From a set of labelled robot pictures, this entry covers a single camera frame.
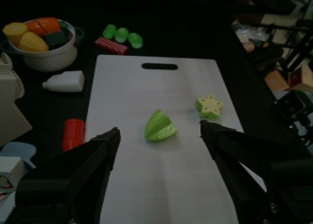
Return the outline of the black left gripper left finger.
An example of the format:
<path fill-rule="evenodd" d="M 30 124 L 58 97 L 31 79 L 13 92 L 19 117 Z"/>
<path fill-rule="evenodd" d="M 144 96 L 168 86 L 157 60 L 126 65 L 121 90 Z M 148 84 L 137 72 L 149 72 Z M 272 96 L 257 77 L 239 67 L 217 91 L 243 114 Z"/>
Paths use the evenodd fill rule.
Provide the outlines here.
<path fill-rule="evenodd" d="M 120 144 L 113 128 L 37 167 L 21 180 L 6 224 L 100 224 Z"/>

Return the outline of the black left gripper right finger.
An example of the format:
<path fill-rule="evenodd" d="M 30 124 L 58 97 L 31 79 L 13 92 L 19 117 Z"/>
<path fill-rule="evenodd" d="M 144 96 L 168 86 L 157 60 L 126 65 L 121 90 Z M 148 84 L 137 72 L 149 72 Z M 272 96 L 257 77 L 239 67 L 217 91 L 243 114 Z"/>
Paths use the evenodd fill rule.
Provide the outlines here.
<path fill-rule="evenodd" d="M 313 157 L 217 123 L 201 137 L 235 202 L 240 224 L 313 224 Z"/>

